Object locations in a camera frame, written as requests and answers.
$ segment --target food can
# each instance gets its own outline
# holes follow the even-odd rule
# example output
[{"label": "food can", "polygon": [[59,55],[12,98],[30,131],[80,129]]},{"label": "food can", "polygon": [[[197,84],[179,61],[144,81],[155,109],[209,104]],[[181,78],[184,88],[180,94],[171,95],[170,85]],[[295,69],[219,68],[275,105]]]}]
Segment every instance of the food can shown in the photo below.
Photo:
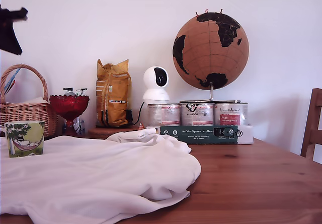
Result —
[{"label": "food can", "polygon": [[181,122],[183,126],[212,126],[212,103],[182,103]]},{"label": "food can", "polygon": [[247,125],[248,103],[215,103],[215,125]]},{"label": "food can", "polygon": [[148,104],[148,126],[180,126],[180,104]]}]

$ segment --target wooden chair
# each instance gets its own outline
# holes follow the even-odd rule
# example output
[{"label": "wooden chair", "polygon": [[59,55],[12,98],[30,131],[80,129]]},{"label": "wooden chair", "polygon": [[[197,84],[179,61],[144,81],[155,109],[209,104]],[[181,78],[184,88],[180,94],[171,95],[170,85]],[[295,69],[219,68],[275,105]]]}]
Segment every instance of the wooden chair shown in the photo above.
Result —
[{"label": "wooden chair", "polygon": [[313,159],[315,144],[322,144],[322,130],[318,130],[321,107],[322,89],[315,88],[312,90],[301,151],[301,156],[309,159]]}]

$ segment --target white blanket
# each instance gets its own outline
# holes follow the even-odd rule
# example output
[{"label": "white blanket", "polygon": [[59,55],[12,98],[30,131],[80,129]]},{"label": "white blanket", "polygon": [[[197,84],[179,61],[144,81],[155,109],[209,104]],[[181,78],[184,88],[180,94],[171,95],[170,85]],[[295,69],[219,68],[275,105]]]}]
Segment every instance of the white blanket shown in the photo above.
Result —
[{"label": "white blanket", "polygon": [[115,223],[178,203],[201,167],[190,148],[155,129],[107,140],[57,137],[44,154],[9,158],[1,138],[1,214],[35,224]]}]

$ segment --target table surface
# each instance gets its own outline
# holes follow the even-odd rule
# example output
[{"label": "table surface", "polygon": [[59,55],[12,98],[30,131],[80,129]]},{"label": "table surface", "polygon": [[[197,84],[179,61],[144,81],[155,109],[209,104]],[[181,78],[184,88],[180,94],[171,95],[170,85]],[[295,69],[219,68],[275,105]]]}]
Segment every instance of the table surface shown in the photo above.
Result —
[{"label": "table surface", "polygon": [[[202,167],[191,195],[120,223],[322,223],[322,165],[259,140],[190,147]],[[7,214],[0,222],[32,223]]]}]

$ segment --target camera lens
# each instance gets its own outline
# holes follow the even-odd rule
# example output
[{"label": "camera lens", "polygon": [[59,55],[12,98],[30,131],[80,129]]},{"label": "camera lens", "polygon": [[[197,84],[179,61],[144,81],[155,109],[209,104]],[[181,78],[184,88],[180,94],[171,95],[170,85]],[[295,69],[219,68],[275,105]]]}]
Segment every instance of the camera lens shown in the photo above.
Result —
[{"label": "camera lens", "polygon": [[167,83],[167,73],[159,67],[154,68],[155,81],[159,87],[163,87]]}]

